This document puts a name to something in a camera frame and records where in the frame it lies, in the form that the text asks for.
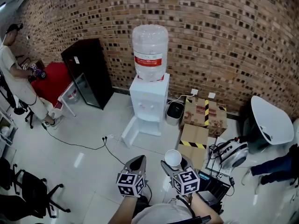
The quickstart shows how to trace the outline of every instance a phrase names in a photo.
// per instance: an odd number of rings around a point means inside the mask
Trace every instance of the black and white marker cube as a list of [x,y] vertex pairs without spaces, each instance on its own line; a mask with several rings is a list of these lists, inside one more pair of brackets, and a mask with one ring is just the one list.
[[120,174],[116,185],[123,196],[138,196],[145,187],[143,175]]
[[172,186],[181,195],[198,191],[199,181],[197,173],[192,168],[172,176]]

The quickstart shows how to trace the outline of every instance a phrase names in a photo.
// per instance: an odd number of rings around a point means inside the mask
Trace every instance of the blue pants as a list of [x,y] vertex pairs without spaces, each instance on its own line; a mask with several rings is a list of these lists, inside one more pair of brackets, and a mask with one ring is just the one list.
[[253,176],[269,174],[262,177],[262,185],[274,181],[281,182],[292,179],[294,178],[292,175],[292,156],[287,154],[286,156],[256,165],[251,168],[251,173]]

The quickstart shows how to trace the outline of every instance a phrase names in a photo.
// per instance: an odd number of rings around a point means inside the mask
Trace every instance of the brick wall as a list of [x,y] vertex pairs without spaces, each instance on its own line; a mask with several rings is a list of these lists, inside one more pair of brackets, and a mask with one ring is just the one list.
[[170,96],[215,92],[238,111],[259,95],[299,117],[298,0],[25,0],[8,22],[22,21],[13,51],[61,61],[79,39],[99,38],[114,86],[135,76],[132,29],[169,31]]

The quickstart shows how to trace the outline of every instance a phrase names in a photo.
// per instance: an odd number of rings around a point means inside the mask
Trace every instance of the black mini fridge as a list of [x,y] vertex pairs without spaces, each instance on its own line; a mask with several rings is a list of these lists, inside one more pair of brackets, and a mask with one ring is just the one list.
[[104,109],[114,89],[100,41],[77,41],[63,51],[61,56],[84,101],[88,105]]

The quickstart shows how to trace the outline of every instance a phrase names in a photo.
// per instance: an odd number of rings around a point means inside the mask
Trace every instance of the table leg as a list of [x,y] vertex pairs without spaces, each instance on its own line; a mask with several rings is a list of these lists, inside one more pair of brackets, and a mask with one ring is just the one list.
[[66,108],[71,112],[71,114],[73,116],[76,116],[75,113],[73,112],[73,110],[71,110],[71,108],[67,105],[66,101],[63,99],[62,96],[60,96],[60,100],[62,101],[62,103],[66,106]]

